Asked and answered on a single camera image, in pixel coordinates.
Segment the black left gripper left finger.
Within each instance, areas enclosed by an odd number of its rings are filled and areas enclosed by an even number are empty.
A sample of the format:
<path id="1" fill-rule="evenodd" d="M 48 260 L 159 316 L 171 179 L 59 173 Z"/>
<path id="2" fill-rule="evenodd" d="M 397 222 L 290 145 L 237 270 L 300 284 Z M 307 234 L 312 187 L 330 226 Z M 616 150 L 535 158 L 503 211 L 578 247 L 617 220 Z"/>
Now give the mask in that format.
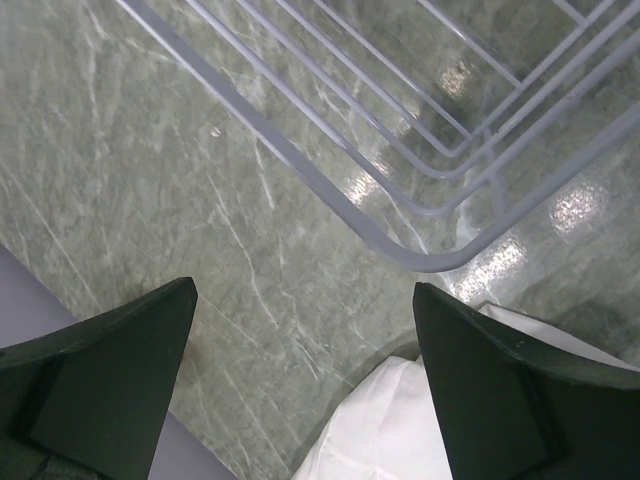
<path id="1" fill-rule="evenodd" d="M 147 478 L 196 303 L 181 277 L 2 349 L 2 478 L 34 478 L 53 459 L 97 479 Z"/>

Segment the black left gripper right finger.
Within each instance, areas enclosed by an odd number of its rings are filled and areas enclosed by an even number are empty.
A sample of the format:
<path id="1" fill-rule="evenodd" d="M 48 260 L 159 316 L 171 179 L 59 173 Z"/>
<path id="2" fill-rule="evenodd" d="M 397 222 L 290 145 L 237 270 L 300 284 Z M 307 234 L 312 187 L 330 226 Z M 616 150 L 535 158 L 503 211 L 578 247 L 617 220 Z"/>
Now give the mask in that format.
<path id="1" fill-rule="evenodd" d="M 413 311 L 453 478 L 638 478 L 638 372 L 551 346 L 431 284 L 416 284 Z"/>

